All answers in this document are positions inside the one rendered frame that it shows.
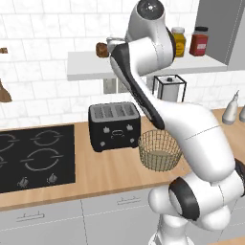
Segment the black hob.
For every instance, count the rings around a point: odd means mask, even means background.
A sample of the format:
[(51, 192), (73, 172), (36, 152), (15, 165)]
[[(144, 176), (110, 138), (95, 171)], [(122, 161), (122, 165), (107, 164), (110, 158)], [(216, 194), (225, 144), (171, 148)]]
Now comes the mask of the black hob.
[(75, 182), (72, 124), (0, 132), (0, 193)]

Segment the grey wall shelf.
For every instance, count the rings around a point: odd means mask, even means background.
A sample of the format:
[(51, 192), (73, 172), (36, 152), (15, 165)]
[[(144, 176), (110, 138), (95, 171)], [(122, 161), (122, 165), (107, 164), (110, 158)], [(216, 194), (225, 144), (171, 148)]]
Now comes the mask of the grey wall shelf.
[[(224, 72), (227, 66), (210, 56), (192, 56), (185, 54), (174, 59), (166, 69), (148, 74), (149, 77), (196, 73)], [(95, 52), (69, 52), (67, 61), (67, 79), (69, 81), (87, 79), (116, 78), (108, 57), (97, 57)]]

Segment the white squeeze bottle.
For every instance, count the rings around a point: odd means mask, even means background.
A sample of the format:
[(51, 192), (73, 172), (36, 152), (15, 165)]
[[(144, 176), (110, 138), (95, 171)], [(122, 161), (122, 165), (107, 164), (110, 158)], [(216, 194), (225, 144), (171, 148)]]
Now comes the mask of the white squeeze bottle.
[(233, 99), (228, 103), (224, 114), (222, 115), (222, 122), (231, 125), (235, 122), (238, 108), (238, 93), (234, 94)]

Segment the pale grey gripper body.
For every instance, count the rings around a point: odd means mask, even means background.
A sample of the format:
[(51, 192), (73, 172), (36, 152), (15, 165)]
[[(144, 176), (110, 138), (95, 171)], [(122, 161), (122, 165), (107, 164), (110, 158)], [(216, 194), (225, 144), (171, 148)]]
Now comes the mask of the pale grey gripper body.
[(107, 42), (108, 53), (111, 54), (113, 50), (115, 49), (115, 47), (117, 45), (123, 44), (125, 40), (120, 37), (107, 37), (106, 42)]

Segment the black framed glass canister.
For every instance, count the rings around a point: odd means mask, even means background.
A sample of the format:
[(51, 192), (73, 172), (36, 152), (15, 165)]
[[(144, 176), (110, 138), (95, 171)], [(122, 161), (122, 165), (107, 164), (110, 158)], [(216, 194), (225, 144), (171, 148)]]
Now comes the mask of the black framed glass canister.
[(159, 100), (183, 102), (187, 89), (187, 82), (178, 75), (154, 76), (152, 94)]

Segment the brown wooden hanging tool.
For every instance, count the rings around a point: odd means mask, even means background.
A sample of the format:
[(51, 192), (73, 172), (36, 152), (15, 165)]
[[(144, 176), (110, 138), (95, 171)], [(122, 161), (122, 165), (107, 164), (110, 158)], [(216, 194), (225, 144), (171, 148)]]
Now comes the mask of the brown wooden hanging tool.
[(0, 102), (11, 102), (10, 93), (3, 87), (2, 81), (0, 79)]

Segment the black toaster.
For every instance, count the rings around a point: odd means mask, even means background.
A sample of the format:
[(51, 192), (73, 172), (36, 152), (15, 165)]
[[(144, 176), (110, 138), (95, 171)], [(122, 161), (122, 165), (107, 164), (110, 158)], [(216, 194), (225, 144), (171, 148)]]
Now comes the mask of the black toaster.
[(138, 146), (141, 116), (132, 102), (90, 105), (88, 125), (90, 143), (96, 152)]

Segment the red jar with black lid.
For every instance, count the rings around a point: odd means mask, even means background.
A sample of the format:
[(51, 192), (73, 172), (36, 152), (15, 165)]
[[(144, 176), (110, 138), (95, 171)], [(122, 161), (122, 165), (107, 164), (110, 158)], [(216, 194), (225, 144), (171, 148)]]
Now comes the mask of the red jar with black lid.
[(208, 44), (208, 27), (197, 26), (191, 37), (189, 53), (192, 56), (203, 56)]

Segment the yellow jar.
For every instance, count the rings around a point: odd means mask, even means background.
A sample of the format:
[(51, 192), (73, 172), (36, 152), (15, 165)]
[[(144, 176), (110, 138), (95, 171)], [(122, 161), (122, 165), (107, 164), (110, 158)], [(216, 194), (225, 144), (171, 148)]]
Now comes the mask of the yellow jar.
[(184, 36), (185, 29), (183, 27), (173, 27), (171, 29), (176, 44), (176, 57), (182, 57), (185, 52), (186, 38)]

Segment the grey drawer front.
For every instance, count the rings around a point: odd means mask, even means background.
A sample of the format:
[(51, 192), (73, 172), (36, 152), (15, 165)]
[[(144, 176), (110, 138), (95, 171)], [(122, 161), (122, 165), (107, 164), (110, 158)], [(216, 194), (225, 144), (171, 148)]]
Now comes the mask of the grey drawer front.
[[(88, 245), (148, 245), (159, 215), (148, 205), (150, 189), (139, 189), (81, 200)], [(117, 205), (121, 198), (141, 202)]]
[[(45, 217), (16, 222), (37, 212)], [(87, 245), (80, 201), (0, 212), (0, 245)]]

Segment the grey wall cabinet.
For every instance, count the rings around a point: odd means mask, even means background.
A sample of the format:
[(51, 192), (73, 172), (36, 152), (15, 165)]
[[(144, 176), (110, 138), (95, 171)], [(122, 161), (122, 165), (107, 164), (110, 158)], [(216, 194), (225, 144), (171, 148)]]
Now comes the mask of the grey wall cabinet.
[(207, 56), (245, 70), (245, 0), (199, 0), (195, 25), (209, 28)]

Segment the brown lumpy object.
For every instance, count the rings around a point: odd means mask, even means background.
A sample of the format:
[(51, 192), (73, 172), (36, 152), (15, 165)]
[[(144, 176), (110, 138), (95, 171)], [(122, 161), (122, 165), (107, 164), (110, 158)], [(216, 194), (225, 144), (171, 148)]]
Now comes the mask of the brown lumpy object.
[(98, 57), (109, 57), (109, 52), (105, 43), (99, 42), (96, 45), (96, 55)]

